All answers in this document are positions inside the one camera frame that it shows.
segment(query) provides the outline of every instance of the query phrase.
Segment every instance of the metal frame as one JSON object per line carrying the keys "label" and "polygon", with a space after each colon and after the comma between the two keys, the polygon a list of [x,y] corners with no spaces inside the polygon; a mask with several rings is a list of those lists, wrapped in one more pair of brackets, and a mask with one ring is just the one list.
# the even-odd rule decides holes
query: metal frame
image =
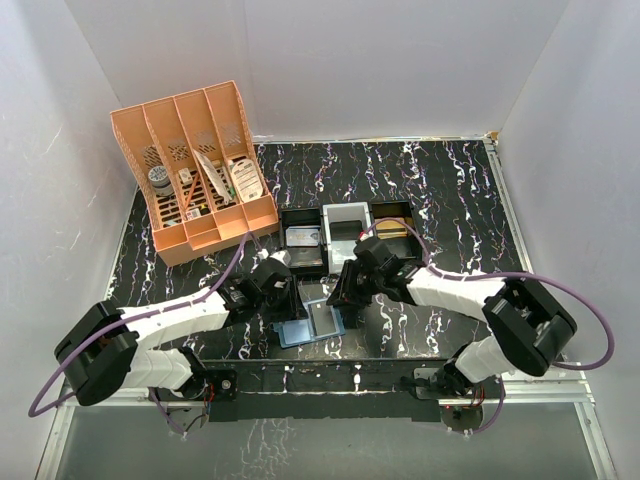
{"label": "metal frame", "polygon": [[[502,168],[494,143],[487,136],[475,137],[387,137],[387,138],[371,138],[371,139],[349,139],[349,140],[332,140],[333,142],[366,142],[366,141],[448,141],[448,140],[482,140],[485,150],[489,158],[491,171],[496,180],[500,199],[502,201],[509,228],[514,237],[514,242],[518,252],[519,260],[522,266],[532,272],[533,268],[527,249],[522,238],[522,232],[518,224],[511,199],[509,197],[507,187],[502,174]],[[262,142],[262,143],[305,143],[296,142]],[[127,225],[123,226],[122,237],[126,231]],[[118,258],[118,252],[114,259],[112,272],[109,276],[109,285],[115,265]],[[594,399],[591,389],[583,372],[570,372],[564,370],[551,369],[543,378],[529,377],[521,372],[506,374],[503,376],[505,384],[505,403],[573,403],[576,409],[576,415],[582,428],[582,433],[591,456],[591,460],[596,472],[597,478],[603,480],[615,480],[617,478],[611,457],[602,430],[595,414]],[[337,394],[357,394],[364,395],[364,392],[332,392]],[[459,403],[468,403],[468,400],[443,399],[439,401],[440,405],[457,405]],[[497,400],[487,399],[487,404],[495,404]],[[148,401],[148,392],[146,389],[128,389],[119,391],[109,399],[101,403],[103,406],[109,407],[147,407],[155,408],[155,405]],[[79,406],[75,399],[70,399],[61,405],[55,414],[53,426],[47,440],[47,444],[40,462],[40,467],[36,474],[37,480],[53,480],[57,475],[57,471],[62,459],[64,447],[69,437],[69,431],[73,421],[73,414],[76,407]],[[201,402],[181,401],[171,402],[172,407],[182,408],[202,408]]]}

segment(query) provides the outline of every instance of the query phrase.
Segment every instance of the floor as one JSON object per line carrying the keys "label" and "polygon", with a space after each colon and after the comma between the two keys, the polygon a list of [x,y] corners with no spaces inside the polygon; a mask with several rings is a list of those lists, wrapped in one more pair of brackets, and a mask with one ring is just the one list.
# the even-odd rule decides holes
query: floor
{"label": "floor", "polygon": [[[257,155],[279,206],[408,199],[418,209],[421,231],[441,268],[454,272],[521,269],[496,180],[481,140],[268,144]],[[276,235],[261,239],[269,251]],[[135,199],[110,293],[118,306],[146,305],[207,285],[234,253],[228,249],[167,268],[154,252],[142,195]],[[241,269],[255,263],[247,246]],[[305,283],[306,299],[327,296],[332,279]],[[412,307],[383,296],[343,337],[282,349],[261,319],[224,331],[180,339],[202,360],[447,358],[486,335],[483,325],[437,308]]]}

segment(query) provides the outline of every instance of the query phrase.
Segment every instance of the white wall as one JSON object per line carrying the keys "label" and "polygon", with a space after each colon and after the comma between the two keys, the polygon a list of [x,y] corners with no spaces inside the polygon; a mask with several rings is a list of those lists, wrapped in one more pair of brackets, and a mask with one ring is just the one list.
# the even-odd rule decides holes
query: white wall
{"label": "white wall", "polygon": [[[612,361],[588,375],[621,478],[638,478],[640,4],[572,1],[500,134],[507,185],[537,272],[609,315]],[[576,310],[573,359],[605,347]]]}
{"label": "white wall", "polygon": [[29,404],[103,298],[134,184],[110,128],[120,105],[62,0],[0,11],[0,476],[24,479],[53,419]]}
{"label": "white wall", "polygon": [[66,0],[124,105],[236,79],[254,135],[499,129],[565,0]]}

